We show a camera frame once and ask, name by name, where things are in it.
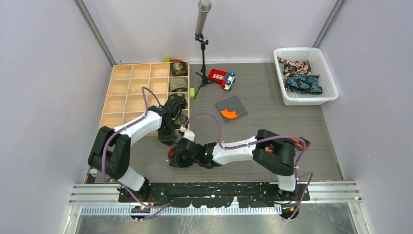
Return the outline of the orange navy striped tie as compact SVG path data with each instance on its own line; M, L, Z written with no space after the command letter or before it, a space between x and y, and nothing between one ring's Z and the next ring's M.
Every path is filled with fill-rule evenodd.
M291 140L295 142L295 151L307 150L309 146L311 145L311 142L309 142L304 137L300 137L300 139L301 140L299 140L298 138L291 138ZM268 152L273 152L274 149L275 149L274 144L269 144L265 148L265 150Z

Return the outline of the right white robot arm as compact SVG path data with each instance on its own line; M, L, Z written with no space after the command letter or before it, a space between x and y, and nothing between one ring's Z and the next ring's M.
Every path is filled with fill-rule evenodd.
M295 156L295 141L261 129L253 137L231 143L199 144L185 136L169 151L169 165L187 168L198 164L212 169L232 162L254 161L277 176L279 196L291 200L298 192Z

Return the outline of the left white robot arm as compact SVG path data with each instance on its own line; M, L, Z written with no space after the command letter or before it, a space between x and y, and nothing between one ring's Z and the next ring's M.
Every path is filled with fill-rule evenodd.
M187 106L184 94L172 94L166 103L151 106L136 119L115 127L99 129L92 146L88 165L120 182L138 202L145 201L150 194L149 180L130 166L131 147L152 131L158 132L161 143L170 146L176 139L175 120Z

